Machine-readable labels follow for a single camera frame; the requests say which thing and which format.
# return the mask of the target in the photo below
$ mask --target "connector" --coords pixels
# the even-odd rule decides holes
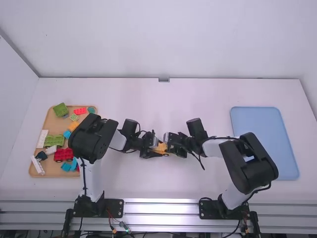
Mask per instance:
[[[124,222],[120,222],[119,226],[123,227],[128,234],[131,234],[130,228]]]

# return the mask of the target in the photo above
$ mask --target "white wall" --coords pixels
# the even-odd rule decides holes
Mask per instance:
[[[0,177],[38,80],[36,74],[0,36]]]
[[[300,78],[317,112],[315,0],[0,0],[41,76]]]

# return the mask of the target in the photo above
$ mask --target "metal extrusion frame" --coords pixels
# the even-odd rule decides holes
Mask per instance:
[[[124,199],[124,221],[133,232],[232,232],[235,220],[201,220],[196,199]],[[0,230],[61,230],[74,201],[0,201]],[[249,203],[262,233],[317,234],[317,204]],[[73,218],[71,230],[78,230]],[[115,225],[118,231],[123,230]],[[110,231],[107,218],[84,218],[82,230]]]

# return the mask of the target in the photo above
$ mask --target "blue tray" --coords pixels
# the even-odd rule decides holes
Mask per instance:
[[[253,132],[257,136],[278,168],[278,180],[298,179],[299,170],[279,109],[233,107],[230,114],[234,135]]]

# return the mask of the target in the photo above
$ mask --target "yellow lego brick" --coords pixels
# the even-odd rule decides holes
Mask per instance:
[[[79,123],[77,121],[73,121],[69,126],[68,126],[68,130],[73,132],[74,129],[76,129],[76,127],[79,125]]]

